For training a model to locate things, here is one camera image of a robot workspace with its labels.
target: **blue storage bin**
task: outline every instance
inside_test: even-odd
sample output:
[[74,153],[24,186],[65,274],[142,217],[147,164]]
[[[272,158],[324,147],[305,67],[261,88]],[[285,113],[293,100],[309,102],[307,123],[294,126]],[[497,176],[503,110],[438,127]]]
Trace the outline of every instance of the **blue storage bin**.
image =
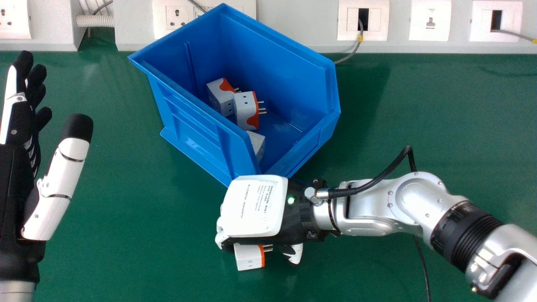
[[[292,176],[340,115],[332,61],[225,4],[129,59],[149,78],[161,136],[226,186],[240,175]],[[265,102],[260,163],[247,133],[208,103],[206,83],[221,77]]]

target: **robotic arm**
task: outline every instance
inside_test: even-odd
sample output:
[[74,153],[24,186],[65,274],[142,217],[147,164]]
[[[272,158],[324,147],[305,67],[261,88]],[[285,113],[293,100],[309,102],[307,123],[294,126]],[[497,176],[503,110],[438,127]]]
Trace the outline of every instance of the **robotic arm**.
[[9,69],[0,127],[0,301],[32,301],[38,263],[73,196],[93,131],[93,121],[73,114],[65,122],[49,169],[41,162],[38,134],[52,112],[35,108],[45,96],[46,68],[21,52]]
[[464,272],[473,292],[501,302],[537,297],[537,239],[451,195],[427,172],[347,181],[334,189],[322,179],[303,184],[241,176],[229,186],[216,231],[216,244],[234,251],[238,270],[263,267],[264,253],[273,249],[299,264],[303,243],[328,234],[409,233]]

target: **green table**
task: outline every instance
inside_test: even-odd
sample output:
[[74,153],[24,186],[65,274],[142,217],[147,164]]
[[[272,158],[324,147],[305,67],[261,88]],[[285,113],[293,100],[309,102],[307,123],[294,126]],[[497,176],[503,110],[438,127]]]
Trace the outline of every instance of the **green table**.
[[[34,53],[48,68],[43,169],[64,118],[95,134],[71,205],[40,265],[37,301],[425,301],[412,237],[305,244],[299,267],[268,254],[237,272],[214,243],[225,187],[158,135],[146,77],[94,30],[77,53]],[[0,53],[0,83],[17,53]],[[438,175],[504,222],[537,234],[537,57],[358,54],[337,67],[342,115],[296,178],[332,185],[377,175],[412,144]],[[394,176],[408,172],[407,165]],[[484,301],[463,273],[425,250],[432,298]]]

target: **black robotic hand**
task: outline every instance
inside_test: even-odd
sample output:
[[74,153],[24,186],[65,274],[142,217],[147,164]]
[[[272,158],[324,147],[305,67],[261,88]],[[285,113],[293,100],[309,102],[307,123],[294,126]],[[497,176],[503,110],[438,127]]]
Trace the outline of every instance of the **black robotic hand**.
[[41,164],[39,132],[52,118],[43,107],[47,72],[33,66],[23,51],[6,80],[0,126],[0,301],[31,301],[39,283],[38,263],[71,197],[82,171],[93,121],[71,115],[43,179],[34,178]]

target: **cable outlet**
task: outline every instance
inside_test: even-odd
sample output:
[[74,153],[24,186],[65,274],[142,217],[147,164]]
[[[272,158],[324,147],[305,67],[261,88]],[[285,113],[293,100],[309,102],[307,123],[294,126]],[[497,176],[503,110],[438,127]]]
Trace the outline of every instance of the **cable outlet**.
[[505,30],[520,33],[522,11],[522,2],[474,1],[470,21],[470,41],[518,42],[518,37],[490,31]]
[[0,0],[0,39],[31,39],[27,0]]
[[451,0],[412,0],[409,40],[447,41]]
[[339,0],[338,41],[356,41],[364,27],[364,40],[388,40],[389,0]]
[[[257,17],[256,0],[196,0],[196,2],[206,11],[224,2],[252,18]],[[153,0],[155,39],[162,38],[202,15],[203,12],[188,0]]]

